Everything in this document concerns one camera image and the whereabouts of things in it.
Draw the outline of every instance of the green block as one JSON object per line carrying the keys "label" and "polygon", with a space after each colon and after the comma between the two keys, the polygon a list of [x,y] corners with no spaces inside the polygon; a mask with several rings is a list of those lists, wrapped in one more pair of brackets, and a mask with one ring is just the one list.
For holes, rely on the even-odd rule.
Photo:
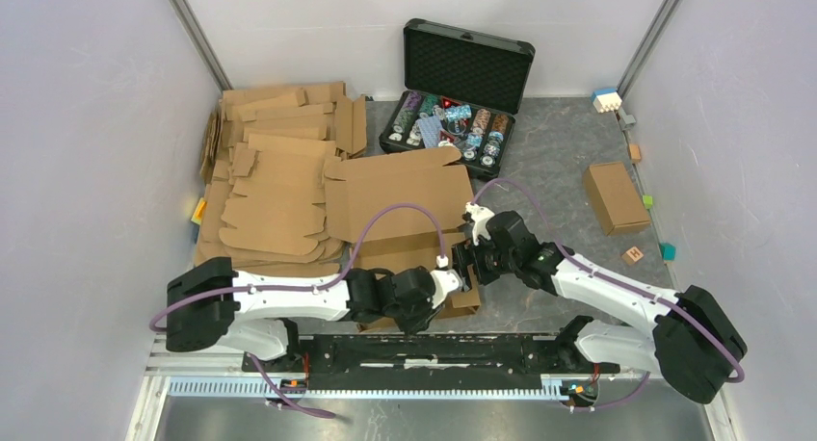
{"label": "green block", "polygon": [[662,242],[658,244],[659,248],[661,248],[661,258],[664,258],[664,261],[673,261],[675,259],[675,246],[669,244],[667,242]]}

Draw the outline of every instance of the metal pole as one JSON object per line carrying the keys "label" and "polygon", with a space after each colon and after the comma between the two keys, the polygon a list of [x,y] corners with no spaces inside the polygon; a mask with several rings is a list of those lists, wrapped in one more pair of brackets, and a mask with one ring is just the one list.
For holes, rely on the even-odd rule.
{"label": "metal pole", "polygon": [[658,9],[658,13],[652,19],[652,23],[649,24],[649,28],[647,29],[644,38],[641,40],[641,44],[639,44],[636,54],[633,55],[633,59],[630,61],[630,64],[624,71],[624,76],[621,77],[618,90],[619,96],[621,96],[622,99],[633,87],[633,83],[635,82],[638,74],[641,72],[642,67],[644,67],[644,63],[649,57],[649,54],[652,52],[655,42],[658,41],[661,34],[664,33],[664,28],[667,26],[667,22],[670,21],[670,18],[675,12],[675,8],[678,6],[680,1],[681,0],[664,0],[664,2],[661,3],[661,8]]}
{"label": "metal pole", "polygon": [[207,68],[210,69],[210,73],[213,75],[216,83],[219,84],[219,88],[222,90],[232,90],[232,84],[229,82],[229,78],[227,78],[221,63],[219,63],[219,59],[216,57],[213,47],[210,46],[207,36],[204,34],[204,31],[201,30],[201,25],[198,24],[198,19],[196,19],[193,9],[190,8],[190,3],[188,3],[187,0],[169,1],[175,9],[179,20],[181,20],[182,25],[184,25],[185,30],[187,30],[187,35],[189,35],[190,40],[193,41],[193,45],[196,47],[196,50],[198,50],[201,59],[207,64]]}

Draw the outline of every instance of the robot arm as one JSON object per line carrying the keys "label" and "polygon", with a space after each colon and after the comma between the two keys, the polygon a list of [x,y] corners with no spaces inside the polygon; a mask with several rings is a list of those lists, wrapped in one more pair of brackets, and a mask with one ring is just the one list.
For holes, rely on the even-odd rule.
{"label": "robot arm", "polygon": [[[559,357],[571,369],[577,368],[571,362],[577,366],[584,361],[639,368],[661,374],[693,401],[711,402],[732,367],[663,301],[690,314],[735,359],[746,354],[746,343],[718,303],[700,287],[690,286],[679,294],[606,270],[570,248],[565,247],[570,255],[565,257],[556,244],[540,243],[517,212],[494,215],[485,207],[468,204],[465,216],[473,223],[471,237],[452,247],[451,271],[415,268],[395,274],[352,269],[331,288],[304,292],[303,287],[324,285],[334,277],[254,275],[235,272],[229,258],[211,259],[169,284],[168,305],[225,286],[242,287],[246,292],[241,289],[241,293],[202,299],[170,312],[168,350],[204,350],[218,344],[265,361],[298,354],[297,329],[287,319],[296,317],[362,323],[387,317],[406,334],[418,333],[428,328],[449,294],[471,287],[473,272],[480,285],[512,273],[532,289],[582,301],[625,323],[574,319],[557,338]],[[589,272],[576,263],[589,267]],[[601,277],[625,281],[652,297],[633,295]],[[270,285],[278,287],[263,288]]]}
{"label": "robot arm", "polygon": [[[472,269],[480,284],[513,273],[523,283],[551,295],[570,298],[604,311],[626,325],[610,325],[579,317],[566,327],[566,355],[591,362],[610,362],[660,374],[679,393],[708,403],[732,372],[732,367],[699,331],[657,299],[676,304],[711,332],[740,360],[746,343],[720,305],[705,290],[663,289],[606,270],[566,248],[567,259],[552,242],[540,243],[517,212],[494,215],[469,204],[465,217],[473,222],[471,239],[453,247],[454,269],[466,282]],[[576,263],[590,268],[580,269]],[[603,280],[606,274],[653,294],[643,298]]]}
{"label": "robot arm", "polygon": [[417,333],[428,328],[448,294],[462,285],[453,271],[416,268],[397,274],[353,269],[333,287],[312,293],[262,287],[312,287],[335,278],[270,277],[235,272],[226,257],[208,260],[168,285],[168,305],[225,286],[249,287],[248,291],[204,299],[171,312],[167,348],[185,352],[220,345],[264,361],[276,359],[296,351],[298,345],[295,323],[288,318],[367,323],[388,317],[405,333]]}

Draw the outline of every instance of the white wall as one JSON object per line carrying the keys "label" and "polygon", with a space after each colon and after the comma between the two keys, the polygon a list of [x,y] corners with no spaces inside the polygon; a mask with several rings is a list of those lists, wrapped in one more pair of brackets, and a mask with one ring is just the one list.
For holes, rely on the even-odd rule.
{"label": "white wall", "polygon": [[684,0],[625,100],[681,285],[746,339],[745,439],[814,439],[814,0]]}
{"label": "white wall", "polygon": [[662,0],[188,0],[236,87],[343,79],[403,88],[403,25],[421,17],[530,41],[528,95],[615,86]]}
{"label": "white wall", "polygon": [[167,0],[0,0],[0,439],[122,439],[218,92]]}

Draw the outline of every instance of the poker chip set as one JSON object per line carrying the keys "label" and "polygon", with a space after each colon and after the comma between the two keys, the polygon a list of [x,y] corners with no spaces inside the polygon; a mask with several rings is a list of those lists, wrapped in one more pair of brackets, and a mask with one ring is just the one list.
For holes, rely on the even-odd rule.
{"label": "poker chip set", "polygon": [[406,87],[380,136],[384,152],[452,145],[479,179],[499,175],[534,47],[524,41],[409,21]]}
{"label": "poker chip set", "polygon": [[390,123],[388,140],[405,148],[451,144],[462,151],[467,164],[493,169],[499,166],[513,122],[489,109],[472,109],[435,94],[408,91]]}

